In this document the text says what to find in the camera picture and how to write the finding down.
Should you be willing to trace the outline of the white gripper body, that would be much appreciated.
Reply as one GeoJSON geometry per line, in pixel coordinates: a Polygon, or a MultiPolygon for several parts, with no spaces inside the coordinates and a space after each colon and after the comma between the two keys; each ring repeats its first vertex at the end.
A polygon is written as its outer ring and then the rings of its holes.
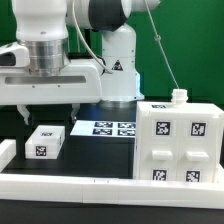
{"type": "Polygon", "coordinates": [[[73,61],[58,76],[0,73],[0,105],[97,103],[102,98],[102,73],[94,61],[73,61]]]}

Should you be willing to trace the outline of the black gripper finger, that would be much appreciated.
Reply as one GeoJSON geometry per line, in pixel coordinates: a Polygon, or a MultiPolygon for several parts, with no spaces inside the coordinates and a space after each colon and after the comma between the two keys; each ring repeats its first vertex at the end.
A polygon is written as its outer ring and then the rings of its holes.
{"type": "Polygon", "coordinates": [[[28,111],[28,109],[26,108],[26,106],[25,105],[18,105],[17,106],[17,110],[22,115],[22,117],[24,119],[24,123],[26,125],[28,125],[29,124],[30,112],[28,111]]]}
{"type": "Polygon", "coordinates": [[[74,104],[71,104],[71,106],[72,106],[72,110],[71,110],[71,113],[70,113],[71,122],[72,122],[72,124],[75,124],[75,122],[77,120],[76,115],[79,112],[80,104],[79,103],[74,103],[74,104]]]}

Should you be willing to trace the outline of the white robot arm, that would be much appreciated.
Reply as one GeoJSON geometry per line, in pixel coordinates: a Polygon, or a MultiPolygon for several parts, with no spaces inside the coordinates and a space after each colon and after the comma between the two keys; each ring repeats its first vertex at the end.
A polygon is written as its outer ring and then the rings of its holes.
{"type": "Polygon", "coordinates": [[[126,106],[144,95],[127,24],[161,0],[11,0],[16,41],[0,47],[0,105],[126,106]]]}

